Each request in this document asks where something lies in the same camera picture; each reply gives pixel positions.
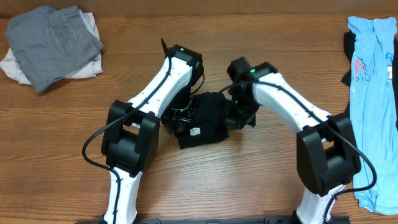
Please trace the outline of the black garment under pile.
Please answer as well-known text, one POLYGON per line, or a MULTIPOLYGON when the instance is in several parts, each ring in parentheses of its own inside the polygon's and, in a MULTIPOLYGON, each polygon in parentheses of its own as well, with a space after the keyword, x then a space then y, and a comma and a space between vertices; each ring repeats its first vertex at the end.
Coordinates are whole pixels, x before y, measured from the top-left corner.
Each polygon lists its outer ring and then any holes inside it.
MULTIPOLYGON (((355 41, 356 35, 351 31, 345 32, 343 38, 343 48, 346 57, 348 58, 349 62, 352 62, 352 58, 355 51, 355 41)), ((393 94, 394 94, 394 106, 395 112, 397 113, 397 37, 394 38, 394 55, 389 54, 387 59, 391 61, 391 69, 389 70, 389 78, 387 81, 387 86, 392 87, 393 94)), ((350 68, 341 79, 341 82, 346 86, 351 86, 351 81, 354 79, 362 78, 365 75, 366 69, 361 62, 355 62, 354 67, 354 76, 352 77, 352 69, 350 68)))

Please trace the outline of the light blue t-shirt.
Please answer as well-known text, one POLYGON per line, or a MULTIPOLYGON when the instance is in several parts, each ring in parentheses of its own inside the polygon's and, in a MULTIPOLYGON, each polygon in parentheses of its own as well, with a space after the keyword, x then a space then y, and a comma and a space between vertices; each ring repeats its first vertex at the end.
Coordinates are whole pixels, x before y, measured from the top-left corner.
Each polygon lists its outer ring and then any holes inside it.
POLYGON ((392 84, 396 19, 364 19, 350 16, 348 27, 355 35, 351 59, 349 115, 357 148, 374 169, 362 163, 354 187, 376 184, 356 192, 359 206, 384 215, 397 214, 397 128, 392 84))

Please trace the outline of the grey folded trousers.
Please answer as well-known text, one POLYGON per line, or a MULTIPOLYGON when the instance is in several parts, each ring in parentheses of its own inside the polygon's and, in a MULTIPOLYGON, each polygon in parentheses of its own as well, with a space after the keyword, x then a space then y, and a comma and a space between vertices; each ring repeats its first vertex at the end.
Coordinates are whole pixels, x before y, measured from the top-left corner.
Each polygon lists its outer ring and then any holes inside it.
POLYGON ((6 40, 37 93, 45 93, 101 54, 104 45, 90 32, 81 12, 78 6, 44 5, 10 19, 6 40))

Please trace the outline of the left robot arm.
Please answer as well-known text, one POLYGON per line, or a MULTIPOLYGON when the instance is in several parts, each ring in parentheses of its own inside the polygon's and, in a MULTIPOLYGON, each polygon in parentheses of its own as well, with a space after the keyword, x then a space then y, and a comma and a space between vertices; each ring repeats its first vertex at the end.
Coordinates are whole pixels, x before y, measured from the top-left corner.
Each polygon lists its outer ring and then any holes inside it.
POLYGON ((188 108, 191 87, 203 74, 201 54, 174 45, 165 49, 163 66, 138 95, 111 105, 101 147, 111 188, 101 223, 134 223, 139 183, 156 155, 161 119, 176 130, 174 115, 188 108))

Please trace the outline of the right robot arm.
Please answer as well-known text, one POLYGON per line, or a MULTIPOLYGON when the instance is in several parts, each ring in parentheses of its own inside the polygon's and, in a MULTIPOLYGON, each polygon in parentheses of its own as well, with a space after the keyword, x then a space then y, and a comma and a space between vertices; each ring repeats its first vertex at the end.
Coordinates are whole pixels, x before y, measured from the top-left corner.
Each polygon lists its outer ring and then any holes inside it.
POLYGON ((255 67, 241 57, 227 69, 232 99, 223 113, 227 129, 254 126, 260 106, 271 110, 296 136, 297 172, 304 188, 300 205, 291 215, 266 216, 265 223, 349 223, 333 216, 336 195, 361 170, 351 121, 331 115, 294 90, 268 62, 255 67))

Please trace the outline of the black polo shirt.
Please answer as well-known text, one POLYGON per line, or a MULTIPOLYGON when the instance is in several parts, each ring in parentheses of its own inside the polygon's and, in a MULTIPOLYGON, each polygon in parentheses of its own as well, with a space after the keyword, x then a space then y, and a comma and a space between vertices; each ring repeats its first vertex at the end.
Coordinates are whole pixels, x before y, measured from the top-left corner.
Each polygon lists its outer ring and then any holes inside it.
POLYGON ((194 95, 190 105, 195 109, 193 119, 178 135, 180 149, 214 144, 229 137, 223 124, 223 110, 227 99, 218 92, 194 95))

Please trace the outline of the white folded garment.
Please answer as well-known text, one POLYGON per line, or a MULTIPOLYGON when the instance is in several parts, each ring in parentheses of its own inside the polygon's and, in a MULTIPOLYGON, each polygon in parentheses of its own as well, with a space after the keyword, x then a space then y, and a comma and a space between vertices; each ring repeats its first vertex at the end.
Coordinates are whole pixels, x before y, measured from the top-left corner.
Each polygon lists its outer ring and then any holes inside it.
MULTIPOLYGON (((100 40, 100 34, 98 32, 98 28, 93 13, 81 12, 81 17, 86 20, 85 24, 89 26, 89 28, 91 29, 90 32, 98 40, 100 40)), ((16 61, 16 58, 11 49, 8 50, 7 55, 1 61, 1 69, 10 79, 17 81, 19 84, 31 85, 31 82, 28 81, 24 72, 19 68, 19 64, 16 61)), ((101 54, 99 54, 92 61, 90 61, 83 68, 81 68, 79 71, 75 70, 66 75, 65 78, 68 79, 94 78, 97 74, 102 72, 103 72, 102 58, 101 54)))

